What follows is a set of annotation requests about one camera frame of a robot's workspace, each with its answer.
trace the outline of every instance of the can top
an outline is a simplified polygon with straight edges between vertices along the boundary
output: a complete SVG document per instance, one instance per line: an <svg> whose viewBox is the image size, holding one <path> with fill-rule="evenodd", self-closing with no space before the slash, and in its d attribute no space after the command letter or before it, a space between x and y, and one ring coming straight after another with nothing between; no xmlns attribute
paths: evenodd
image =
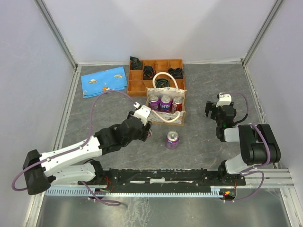
<svg viewBox="0 0 303 227"><path fill-rule="evenodd" d="M167 133L167 138L170 141L177 141L179 139L179 134L176 131L169 131Z"/></svg>
<svg viewBox="0 0 303 227"><path fill-rule="evenodd" d="M159 98L158 98L157 95L152 94L152 95L149 96L149 99L150 99L151 102L157 102Z"/></svg>
<svg viewBox="0 0 303 227"><path fill-rule="evenodd" d="M174 103L175 104L181 104L183 101L183 98L181 96L174 97Z"/></svg>
<svg viewBox="0 0 303 227"><path fill-rule="evenodd" d="M171 101L171 98L168 95L163 95L161 101L163 103L169 103Z"/></svg>

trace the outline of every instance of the basket handle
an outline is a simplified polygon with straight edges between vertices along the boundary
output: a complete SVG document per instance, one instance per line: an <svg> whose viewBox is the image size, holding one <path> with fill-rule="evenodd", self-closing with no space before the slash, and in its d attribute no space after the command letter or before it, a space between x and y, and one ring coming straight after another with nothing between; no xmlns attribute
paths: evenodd
<svg viewBox="0 0 303 227"><path fill-rule="evenodd" d="M159 76L159 75L161 75L161 74L164 74L164 75L169 76L169 77L172 79L172 81L175 83L176 89L177 89L177 90L179 89L179 88L178 88L178 85L177 85L177 82L176 82L176 80L175 80L175 78L173 78L173 76L170 75L170 74L167 73L167 72L158 72L158 73L153 77L153 79L152 79L153 88L156 88L156 84L155 84L156 77Z"/></svg>

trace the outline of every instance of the wooden organizer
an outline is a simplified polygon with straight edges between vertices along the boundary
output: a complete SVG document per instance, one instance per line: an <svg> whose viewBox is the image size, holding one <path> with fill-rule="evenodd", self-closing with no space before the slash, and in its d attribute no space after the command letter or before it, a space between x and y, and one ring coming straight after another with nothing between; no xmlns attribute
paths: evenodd
<svg viewBox="0 0 303 227"><path fill-rule="evenodd" d="M143 63L142 70L131 70L131 63L129 62L128 81L127 81L127 93L129 96L146 96L146 88L153 88L152 79L143 79L143 69L145 65L150 65L158 72L168 72L169 68L182 68L182 59L162 59L162 60L141 60ZM170 79L166 75L159 75L158 78ZM185 90L185 79L176 80L180 89ZM175 87L174 82L170 79L169 84L171 87Z"/></svg>

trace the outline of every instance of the soda can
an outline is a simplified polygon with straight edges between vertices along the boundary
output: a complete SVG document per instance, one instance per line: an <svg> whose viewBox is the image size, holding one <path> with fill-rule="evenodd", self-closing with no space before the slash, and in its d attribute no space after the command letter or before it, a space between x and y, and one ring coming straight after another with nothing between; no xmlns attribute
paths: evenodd
<svg viewBox="0 0 303 227"><path fill-rule="evenodd" d="M157 95L152 94L152 95L149 96L148 106L149 106L152 110L157 111L158 108L159 108L159 103L160 103L160 100L159 100L159 98L158 98Z"/></svg>
<svg viewBox="0 0 303 227"><path fill-rule="evenodd" d="M183 98L181 96L174 97L171 112L175 113L176 111L182 111L182 102Z"/></svg>
<svg viewBox="0 0 303 227"><path fill-rule="evenodd" d="M168 149L175 149L180 141L179 134L176 131L170 131L166 136L166 147Z"/></svg>
<svg viewBox="0 0 303 227"><path fill-rule="evenodd" d="M171 98L168 95L163 95L160 100L160 106L159 106L160 111L170 113L171 103L172 103Z"/></svg>

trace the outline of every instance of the white panel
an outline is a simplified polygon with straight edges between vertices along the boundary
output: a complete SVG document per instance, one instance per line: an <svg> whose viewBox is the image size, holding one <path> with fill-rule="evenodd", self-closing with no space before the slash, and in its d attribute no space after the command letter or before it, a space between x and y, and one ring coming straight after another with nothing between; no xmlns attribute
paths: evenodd
<svg viewBox="0 0 303 227"><path fill-rule="evenodd" d="M45 0L77 62L245 56L275 0Z"/></svg>
<svg viewBox="0 0 303 227"><path fill-rule="evenodd" d="M303 1L284 1L248 68L303 204Z"/></svg>
<svg viewBox="0 0 303 227"><path fill-rule="evenodd" d="M19 227L30 197L10 185L27 152L52 149L72 67L33 0L1 1L0 21L0 220Z"/></svg>

